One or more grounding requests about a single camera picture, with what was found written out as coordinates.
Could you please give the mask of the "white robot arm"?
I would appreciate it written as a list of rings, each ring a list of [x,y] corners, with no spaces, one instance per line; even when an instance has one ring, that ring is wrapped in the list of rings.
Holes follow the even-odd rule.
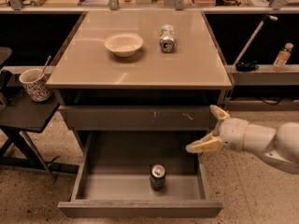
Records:
[[[208,153],[230,149],[247,152],[280,171],[299,174],[299,124],[287,122],[277,129],[232,118],[222,108],[211,105],[217,119],[211,133],[186,146],[189,153]]]

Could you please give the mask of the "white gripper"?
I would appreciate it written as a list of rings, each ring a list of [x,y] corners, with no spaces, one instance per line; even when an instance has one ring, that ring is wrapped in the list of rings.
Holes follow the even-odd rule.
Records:
[[[243,119],[229,119],[230,115],[216,105],[211,105],[209,108],[217,121],[224,120],[220,126],[220,137],[209,133],[200,140],[188,144],[185,147],[186,151],[189,153],[208,153],[217,151],[224,146],[226,149],[241,152],[249,123]]]

